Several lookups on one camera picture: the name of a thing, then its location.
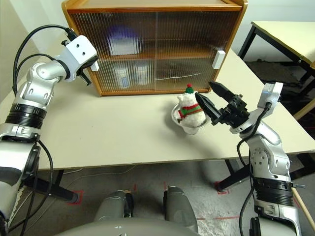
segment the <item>silver robot arm segment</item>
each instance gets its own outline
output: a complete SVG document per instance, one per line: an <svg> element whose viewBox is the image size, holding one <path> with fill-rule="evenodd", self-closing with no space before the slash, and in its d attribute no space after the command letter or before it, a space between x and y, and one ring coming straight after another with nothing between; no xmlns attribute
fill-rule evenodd
<svg viewBox="0 0 315 236"><path fill-rule="evenodd" d="M96 50L85 36L64 42L65 48L51 62L36 63L20 87L5 123L0 125L0 216L10 217L17 191L32 175L39 160L43 120L60 81L72 82L83 69L98 70Z"/></svg>
<svg viewBox="0 0 315 236"><path fill-rule="evenodd" d="M196 93L197 102L213 125L218 122L230 125L231 133L240 134L250 147L256 191L254 210L258 214L251 220L250 235L268 236L277 232L280 236L300 236L298 212L293 205L291 191L289 158L283 151L279 135L261 121L271 115L277 105L282 83L266 84L257 109L250 113L241 95L233 94L217 82L210 82L210 85L217 95L228 102L227 107L217 110L207 97L199 93Z"/></svg>

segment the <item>wooden stick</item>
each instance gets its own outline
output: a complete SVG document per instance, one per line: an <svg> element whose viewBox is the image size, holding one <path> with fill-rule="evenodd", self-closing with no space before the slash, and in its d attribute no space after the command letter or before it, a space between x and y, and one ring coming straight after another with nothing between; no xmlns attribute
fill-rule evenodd
<svg viewBox="0 0 315 236"><path fill-rule="evenodd" d="M304 212L304 214L305 214L307 220L308 220L309 223L311 224L312 229L313 229L314 232L315 232L315 222L314 222L314 220L313 220L313 218L312 218L312 216L311 216L309 210L307 210L307 208L306 208L306 206L305 206L305 204L304 204L304 202L303 202L303 200L302 200L300 194L297 192L297 190L296 190L295 188L292 188L292 192L293 192L293 195L295 196L297 202L300 204L301 209L303 210L303 212Z"/></svg>
<svg viewBox="0 0 315 236"><path fill-rule="evenodd" d="M312 110L315 107L315 98L310 101L305 107L303 107L301 110L299 110L297 113L294 114L294 118L296 120L299 120L303 116L305 116L310 110Z"/></svg>

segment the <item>red tape marking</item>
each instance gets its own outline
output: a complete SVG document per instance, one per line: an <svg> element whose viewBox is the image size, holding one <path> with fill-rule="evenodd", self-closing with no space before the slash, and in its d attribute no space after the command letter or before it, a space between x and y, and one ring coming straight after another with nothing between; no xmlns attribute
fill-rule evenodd
<svg viewBox="0 0 315 236"><path fill-rule="evenodd" d="M299 209L301 209L301 206L300 206L300 204L298 203L298 201L295 199L295 197L293 197L293 200L294 200L296 206L297 206Z"/></svg>
<svg viewBox="0 0 315 236"><path fill-rule="evenodd" d="M218 183L220 183L221 181L216 181L215 182L215 188L217 189L217 185L218 185ZM223 192L220 192L220 191L218 191L217 190L217 194L218 195L223 195L223 194L229 194L230 193L230 190L229 189L227 189L226 191L223 191Z"/></svg>
<svg viewBox="0 0 315 236"><path fill-rule="evenodd" d="M74 203L67 203L67 205L80 205L83 199L83 189L82 190L73 190L74 193L78 194L78 200Z"/></svg>
<svg viewBox="0 0 315 236"><path fill-rule="evenodd" d="M217 217L217 218L213 218L214 220L230 220L230 219L238 219L240 218L239 215L236 216L229 216L229 217Z"/></svg>

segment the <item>concrete floor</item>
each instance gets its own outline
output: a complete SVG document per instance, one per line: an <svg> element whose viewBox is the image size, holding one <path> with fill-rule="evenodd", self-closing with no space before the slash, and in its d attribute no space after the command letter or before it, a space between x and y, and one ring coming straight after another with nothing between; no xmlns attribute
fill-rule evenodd
<svg viewBox="0 0 315 236"><path fill-rule="evenodd" d="M300 163L292 157L292 169L299 168ZM199 233L203 236L238 236L238 218L241 204L250 189L248 180L231 188L227 194L218 194L214 182L229 175L224 161L202 161L138 165L125 174L122 173L132 166L83 169L80 172L64 175L61 186L66 187L78 177L86 175L73 182L68 189L83 190L83 199L79 205L50 198L40 212L28 223L26 236L52 236L67 229L92 222L101 201L109 193L118 189L129 189L135 200L134 217L163 219L162 198L168 185L182 188L187 194L196 218L198 218ZM301 178L295 183L305 184L306 189L298 189L302 198L315 217L314 193L312 184L314 175ZM27 203L16 216L14 222L21 220L27 209ZM32 226L34 221L47 209L45 214ZM248 235L250 218L255 217L252 199L249 201L243 218L243 229ZM299 209L302 235L314 235L303 212ZM10 235L19 235L20 228Z"/></svg>

